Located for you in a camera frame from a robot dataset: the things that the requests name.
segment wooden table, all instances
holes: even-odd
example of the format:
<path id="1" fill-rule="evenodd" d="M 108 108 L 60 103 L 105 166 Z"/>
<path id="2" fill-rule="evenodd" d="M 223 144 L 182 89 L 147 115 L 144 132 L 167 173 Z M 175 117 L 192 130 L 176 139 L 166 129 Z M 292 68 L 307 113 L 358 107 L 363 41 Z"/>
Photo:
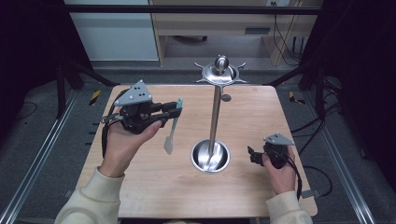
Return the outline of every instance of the wooden table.
<path id="1" fill-rule="evenodd" d="M 117 86 L 108 100 L 107 111 L 120 91 Z M 209 137 L 213 106 L 213 86 L 148 85 L 154 103 L 176 101 L 183 97 L 183 111 L 174 135 L 174 151 L 163 149 L 171 122 L 135 155 L 121 188 L 120 217 L 204 218 L 268 217 L 265 201 L 275 194 L 265 168 L 249 160 L 247 146 L 262 151 L 264 136 L 280 132 L 291 139 L 276 90 L 268 86 L 229 86 L 224 93 L 231 102 L 221 102 L 218 140 L 230 149 L 228 167 L 214 175 L 204 174 L 191 164 L 193 145 Z M 77 187 L 84 186 L 94 168 L 101 164 L 102 124 L 93 140 Z M 296 164 L 303 180 L 303 190 L 310 189 L 300 158 Z M 318 209 L 313 198 L 300 203 L 311 216 Z"/>

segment sleeve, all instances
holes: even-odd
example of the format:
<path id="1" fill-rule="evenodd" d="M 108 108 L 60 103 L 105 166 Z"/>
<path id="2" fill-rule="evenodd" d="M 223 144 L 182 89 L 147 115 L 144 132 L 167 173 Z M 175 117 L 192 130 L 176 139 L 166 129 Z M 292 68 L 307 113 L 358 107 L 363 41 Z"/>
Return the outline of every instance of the sleeve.
<path id="1" fill-rule="evenodd" d="M 87 186 L 76 189 L 64 205 L 55 224 L 117 223 L 123 178 L 107 177 L 96 168 Z"/>
<path id="2" fill-rule="evenodd" d="M 301 208 L 296 192 L 288 191 L 266 201 L 272 224 L 312 223 L 312 218 Z"/>

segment wall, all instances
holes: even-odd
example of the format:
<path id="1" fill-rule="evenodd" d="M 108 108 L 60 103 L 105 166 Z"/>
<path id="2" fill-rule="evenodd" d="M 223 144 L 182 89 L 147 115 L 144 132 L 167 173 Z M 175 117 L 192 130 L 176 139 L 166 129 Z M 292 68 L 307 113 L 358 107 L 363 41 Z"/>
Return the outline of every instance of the wall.
<path id="1" fill-rule="evenodd" d="M 147 0 L 64 0 L 67 5 L 148 5 Z M 71 13 L 93 65 L 95 62 L 158 61 L 148 13 Z"/>

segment hand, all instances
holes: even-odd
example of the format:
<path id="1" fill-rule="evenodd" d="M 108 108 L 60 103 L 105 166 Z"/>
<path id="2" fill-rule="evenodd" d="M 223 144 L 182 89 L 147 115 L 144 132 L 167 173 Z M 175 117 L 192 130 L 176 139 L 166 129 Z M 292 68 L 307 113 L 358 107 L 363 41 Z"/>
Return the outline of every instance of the hand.
<path id="1" fill-rule="evenodd" d="M 288 152 L 289 157 L 294 161 L 295 156 L 291 147 L 288 147 Z M 265 154 L 262 155 L 262 163 L 268 171 L 271 187 L 276 195 L 295 190 L 296 173 L 288 163 L 282 168 L 276 169 L 271 163 L 270 158 Z"/>
<path id="2" fill-rule="evenodd" d="M 134 158 L 137 150 L 151 139 L 161 128 L 158 120 L 148 126 L 141 134 L 133 134 L 123 129 L 117 122 L 110 126 L 107 137 L 106 155 L 99 172 L 108 177 L 121 177 Z"/>

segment cream sweater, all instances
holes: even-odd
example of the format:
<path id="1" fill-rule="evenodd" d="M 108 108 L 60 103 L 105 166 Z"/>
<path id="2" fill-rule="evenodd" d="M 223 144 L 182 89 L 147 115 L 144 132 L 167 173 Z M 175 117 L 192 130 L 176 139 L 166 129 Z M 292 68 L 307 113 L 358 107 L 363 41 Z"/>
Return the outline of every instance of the cream sweater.
<path id="1" fill-rule="evenodd" d="M 59 212 L 55 224 L 116 224 L 123 178 L 107 177 L 96 168 L 88 185 L 76 189 Z M 311 216 L 300 207 L 295 191 L 279 194 L 268 200 L 267 205 L 273 224 L 312 223 Z"/>

